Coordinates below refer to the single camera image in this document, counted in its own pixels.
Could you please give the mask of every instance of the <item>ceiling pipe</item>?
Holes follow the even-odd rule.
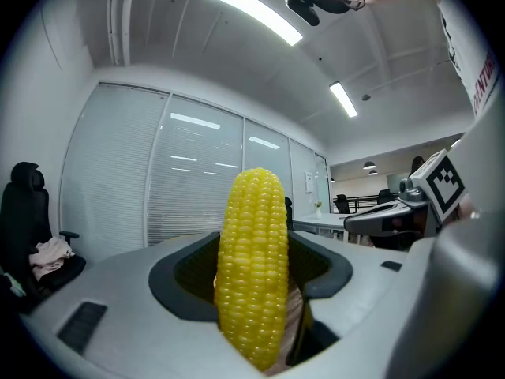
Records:
[[[181,34],[182,22],[184,21],[184,16],[186,15],[186,10],[188,9],[189,0],[186,0],[184,4],[184,9],[182,10],[181,19],[179,20],[179,26],[177,28],[177,33],[175,34],[174,49],[172,50],[172,58],[175,58],[175,50],[177,49],[177,42],[179,41],[179,35]]]
[[[151,35],[151,21],[152,21],[152,14],[155,10],[155,4],[156,0],[151,0],[149,4],[149,16],[148,16],[148,29],[145,32],[145,46],[149,44],[149,36]]]
[[[214,33],[215,26],[218,24],[222,15],[223,15],[223,12],[220,11],[218,16],[214,19],[214,22],[212,22],[211,29],[209,29],[208,34],[207,34],[207,38],[205,38],[204,45],[202,46],[202,50],[200,51],[200,56],[202,54],[204,54],[205,50],[207,49],[208,42],[211,40],[212,34]]]
[[[114,53],[114,64],[119,65],[119,36],[118,36],[118,0],[110,2],[110,35],[112,39],[112,51]]]
[[[107,0],[107,36],[109,39],[109,52],[110,52],[110,63],[113,65],[116,63],[114,58],[114,47],[112,44],[112,24],[111,24],[111,12],[110,12],[111,0]]]
[[[122,42],[123,42],[123,62],[129,66],[129,22],[132,12],[132,0],[123,1],[123,22],[122,22]]]

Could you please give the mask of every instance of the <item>chair armrest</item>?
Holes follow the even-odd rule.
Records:
[[[72,231],[60,231],[60,235],[63,237],[79,238],[79,235],[77,233],[73,233]]]
[[[79,235],[77,233],[73,233],[72,231],[60,231],[60,236],[63,236],[69,244],[71,238],[79,238]]]

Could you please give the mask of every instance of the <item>window blind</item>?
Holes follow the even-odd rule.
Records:
[[[242,169],[243,118],[173,96],[156,139],[149,184],[148,244],[219,231]]]
[[[65,158],[60,219],[90,262],[144,246],[148,161],[166,101],[100,84],[86,103]]]
[[[257,167],[277,175],[284,195],[293,200],[288,138],[255,122],[245,121],[245,169]]]

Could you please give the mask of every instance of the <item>pink cloth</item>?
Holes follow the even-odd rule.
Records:
[[[65,240],[53,237],[47,243],[39,243],[36,248],[39,250],[36,254],[30,254],[30,265],[32,272],[39,281],[44,275],[56,271],[63,266],[66,258],[71,258],[74,253],[72,248]]]

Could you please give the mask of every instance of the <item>person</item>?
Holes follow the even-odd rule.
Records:
[[[421,156],[416,156],[412,160],[412,167],[410,168],[410,174],[409,177],[415,173],[419,168],[425,163],[425,159],[423,159]]]

